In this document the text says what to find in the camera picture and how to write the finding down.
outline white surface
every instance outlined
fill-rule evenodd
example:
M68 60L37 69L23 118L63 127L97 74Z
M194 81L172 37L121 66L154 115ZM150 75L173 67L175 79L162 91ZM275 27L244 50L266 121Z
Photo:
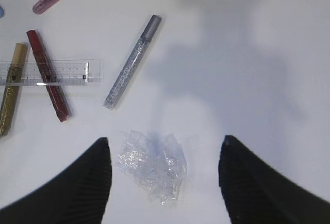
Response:
M189 181L179 206L164 209L114 168L103 223L229 223L217 171L225 134L330 200L328 0L61 0L35 15L37 1L0 0L0 60L37 29L51 59L101 59L104 78L64 89L75 115L65 123L44 88L23 88L0 141L0 206L54 177L101 136L115 161L130 130L174 133ZM111 112L102 103L154 13L162 27Z

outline clear plastic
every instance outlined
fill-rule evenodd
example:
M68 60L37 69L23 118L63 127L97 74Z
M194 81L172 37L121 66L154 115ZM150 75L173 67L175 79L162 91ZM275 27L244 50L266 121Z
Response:
M160 138L132 131L123 143L116 166L133 177L150 201L159 199L164 206L176 204L187 178L187 162L173 134Z

